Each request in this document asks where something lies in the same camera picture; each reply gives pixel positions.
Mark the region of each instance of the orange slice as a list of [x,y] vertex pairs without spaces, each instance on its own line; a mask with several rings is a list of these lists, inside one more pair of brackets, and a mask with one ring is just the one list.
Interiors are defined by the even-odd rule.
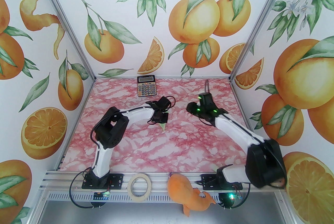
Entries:
[[24,151],[34,159],[54,154],[62,145],[67,130],[65,114],[54,107],[32,113],[24,122],[21,143]]
[[230,47],[227,51],[224,52],[219,62],[219,67],[223,73],[225,74],[231,73],[244,46],[245,43],[239,43]]
[[154,72],[162,65],[164,59],[164,48],[162,47],[161,42],[156,37],[153,37],[148,55],[141,67],[138,69],[137,74],[146,75]]
[[259,80],[263,69],[264,58],[254,64],[248,71],[235,77],[235,83],[241,89],[250,89]]
[[313,156],[297,159],[288,170],[287,193],[304,223],[334,223],[334,175]]

